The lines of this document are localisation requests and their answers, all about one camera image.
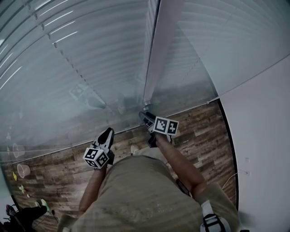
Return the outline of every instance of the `person's right arm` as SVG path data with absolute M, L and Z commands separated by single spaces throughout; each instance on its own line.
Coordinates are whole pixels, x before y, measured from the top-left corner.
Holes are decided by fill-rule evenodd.
M 177 174 L 180 181 L 196 198 L 207 187 L 207 182 L 201 173 L 167 140 L 166 136 L 156 133 L 156 145 Z

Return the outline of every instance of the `person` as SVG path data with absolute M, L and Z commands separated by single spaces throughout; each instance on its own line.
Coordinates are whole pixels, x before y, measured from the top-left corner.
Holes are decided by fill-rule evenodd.
M 10 221 L 5 222 L 1 225 L 0 231 L 7 232 L 33 232 L 32 223 L 37 218 L 44 215 L 49 211 L 49 206 L 44 199 L 41 199 L 41 206 L 36 201 L 36 207 L 33 208 L 23 208 L 22 210 L 15 212 L 11 206 L 6 206 L 6 211 L 10 212 Z
M 210 201 L 231 231 L 239 229 L 237 210 L 217 183 L 201 173 L 167 140 L 156 133 L 157 148 L 139 150 L 108 170 L 95 170 L 72 224 L 61 217 L 58 232 L 200 231 L 201 204 Z M 168 162 L 192 198 L 178 188 Z

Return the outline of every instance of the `yellow object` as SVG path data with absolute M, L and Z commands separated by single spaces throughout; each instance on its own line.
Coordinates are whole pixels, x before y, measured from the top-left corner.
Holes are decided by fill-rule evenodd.
M 17 181 L 17 175 L 13 172 L 14 180 Z

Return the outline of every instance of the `white cable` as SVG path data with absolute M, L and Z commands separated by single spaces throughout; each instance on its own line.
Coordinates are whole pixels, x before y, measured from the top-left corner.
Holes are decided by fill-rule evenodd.
M 225 187 L 225 185 L 227 184 L 227 182 L 230 180 L 230 178 L 226 181 L 226 183 L 223 185 L 222 189 Z

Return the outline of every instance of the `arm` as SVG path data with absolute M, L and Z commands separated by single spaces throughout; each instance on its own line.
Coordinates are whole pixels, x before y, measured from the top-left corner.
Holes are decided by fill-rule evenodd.
M 166 136 L 155 133 L 155 137 L 156 145 L 195 199 L 207 187 L 206 180 L 196 167 L 168 142 Z
M 79 208 L 78 215 L 83 215 L 90 205 L 96 201 L 98 198 L 98 193 L 100 186 L 106 176 L 107 165 L 102 167 L 100 170 L 95 170 L 92 175 L 89 183 L 87 184 L 86 190 L 82 196 Z

